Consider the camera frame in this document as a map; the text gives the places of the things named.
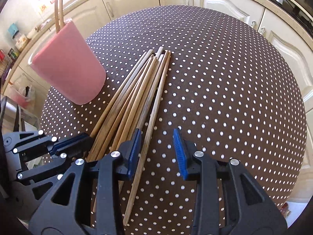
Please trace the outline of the pink cup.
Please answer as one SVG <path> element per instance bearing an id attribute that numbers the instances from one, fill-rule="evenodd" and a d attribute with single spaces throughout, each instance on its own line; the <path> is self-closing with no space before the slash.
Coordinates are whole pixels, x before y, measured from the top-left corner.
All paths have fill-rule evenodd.
<path id="1" fill-rule="evenodd" d="M 106 71 L 71 19 L 29 57 L 28 65 L 59 93 L 77 105 L 101 91 Z"/>

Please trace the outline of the seasoning bottle teal cap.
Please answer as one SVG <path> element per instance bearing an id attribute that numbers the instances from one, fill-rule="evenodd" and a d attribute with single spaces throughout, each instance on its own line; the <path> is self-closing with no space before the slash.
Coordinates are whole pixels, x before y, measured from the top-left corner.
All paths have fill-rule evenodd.
<path id="1" fill-rule="evenodd" d="M 12 23 L 8 28 L 8 32 L 15 42 L 15 47 L 21 52 L 29 42 L 29 39 L 25 34 L 21 33 L 15 23 Z"/>

